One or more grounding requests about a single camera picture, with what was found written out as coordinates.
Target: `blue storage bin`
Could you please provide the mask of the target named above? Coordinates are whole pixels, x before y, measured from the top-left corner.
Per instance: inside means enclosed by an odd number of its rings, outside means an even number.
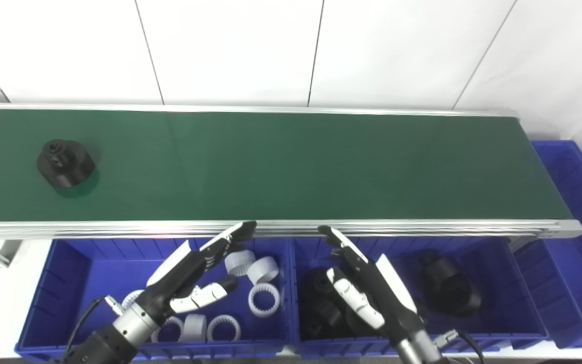
[[[418,287],[420,266],[417,255],[424,249],[435,249],[442,256],[454,258],[462,271],[482,293],[482,306],[465,318],[428,312],[427,330],[432,337],[450,329],[466,330],[486,351],[512,345],[526,348],[548,339],[540,316],[524,284],[513,254],[505,238],[487,237],[380,237],[354,238],[354,243],[374,260],[385,253],[402,277],[413,297],[421,298]],[[314,267],[339,264],[332,258],[332,246],[319,238],[295,238],[294,316],[298,312],[298,283]],[[300,340],[300,327],[294,332],[296,352],[303,357],[340,357],[396,354],[388,341],[379,337]],[[471,348],[457,339],[448,352],[470,352]]]
[[[41,362],[62,357],[68,336],[80,313],[91,300],[111,294],[122,300],[127,293],[145,288],[147,279],[159,264],[185,239],[114,239],[56,240],[46,259],[26,323],[15,351],[30,361]],[[193,249],[208,239],[190,239]],[[256,238],[247,242],[256,258],[273,256],[280,274],[271,281],[281,293],[281,306],[268,318],[254,316],[248,304],[252,288],[248,277],[239,278],[239,287],[228,297],[194,311],[207,316],[208,322],[218,315],[234,316],[242,329],[241,340],[210,343],[146,343],[136,359],[180,359],[203,357],[269,356],[282,350],[290,341],[292,324],[290,297],[291,246],[287,239]],[[199,284],[216,281],[226,275],[224,263],[204,274]],[[178,315],[184,319],[185,314]],[[91,313],[78,331],[74,343],[81,343],[95,329],[115,319],[102,303]],[[169,332],[178,338],[178,329]],[[161,340],[168,339],[163,329]]]
[[[556,187],[582,223],[582,152],[573,141],[534,141]],[[515,254],[550,337],[582,346],[582,236],[530,243]]]

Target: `cable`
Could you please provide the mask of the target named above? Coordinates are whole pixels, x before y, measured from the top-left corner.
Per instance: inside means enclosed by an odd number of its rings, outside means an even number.
[[[69,352],[69,349],[71,348],[71,345],[73,344],[73,339],[76,337],[76,333],[78,332],[78,329],[80,328],[82,323],[87,319],[87,317],[91,314],[91,312],[93,312],[93,310],[100,304],[100,302],[105,300],[105,297],[106,296],[101,296],[95,300],[92,300],[91,303],[87,306],[87,308],[85,308],[85,310],[82,312],[82,314],[78,318],[78,321],[76,322],[75,327],[71,331],[71,335],[69,336],[69,341],[67,341],[67,347],[64,349],[64,354],[62,354],[62,360],[60,360],[61,362],[64,362],[64,359],[67,358],[67,353]]]
[[[461,337],[462,340],[466,341],[468,346],[471,346],[471,348],[475,350],[477,356],[480,358],[480,363],[487,364],[487,362],[484,359],[484,354],[482,353],[482,348],[480,348],[477,342],[473,340],[473,337],[471,337],[471,335],[469,335],[466,331],[457,330],[457,334],[459,334],[459,337]]]

